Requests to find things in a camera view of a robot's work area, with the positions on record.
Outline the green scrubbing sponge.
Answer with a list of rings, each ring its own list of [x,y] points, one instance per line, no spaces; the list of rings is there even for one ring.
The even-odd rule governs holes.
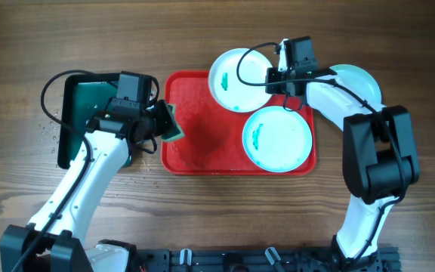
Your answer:
[[[175,105],[174,104],[168,104],[167,108],[170,113],[171,117],[171,127],[169,130],[166,131],[166,133],[161,135],[161,139],[164,142],[173,142],[177,141],[184,137],[184,131],[178,124],[178,122],[175,119]]]

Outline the light blue plate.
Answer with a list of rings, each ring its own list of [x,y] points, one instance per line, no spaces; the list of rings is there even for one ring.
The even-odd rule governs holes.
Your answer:
[[[359,94],[367,101],[377,104],[382,102],[381,89],[378,83],[364,69],[351,64],[338,64],[331,66],[330,69],[337,73],[339,84]]]
[[[270,106],[248,118],[242,131],[242,145],[259,168],[285,173],[305,163],[313,147],[313,136],[300,114]]]

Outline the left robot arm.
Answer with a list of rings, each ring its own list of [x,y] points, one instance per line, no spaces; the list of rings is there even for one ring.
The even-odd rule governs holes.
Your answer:
[[[143,141],[177,128],[165,100],[146,107],[128,102],[97,111],[57,189],[25,227],[10,225],[0,240],[3,271],[139,271],[135,245],[102,240],[83,246],[93,214],[110,181]]]

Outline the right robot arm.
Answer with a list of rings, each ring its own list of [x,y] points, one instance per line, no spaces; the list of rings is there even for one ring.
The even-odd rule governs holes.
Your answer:
[[[378,238],[390,210],[420,175],[409,111],[383,105],[375,79],[350,64],[272,67],[265,82],[268,93],[299,97],[342,131],[342,173],[351,196],[328,265],[332,271],[370,267],[378,259]]]

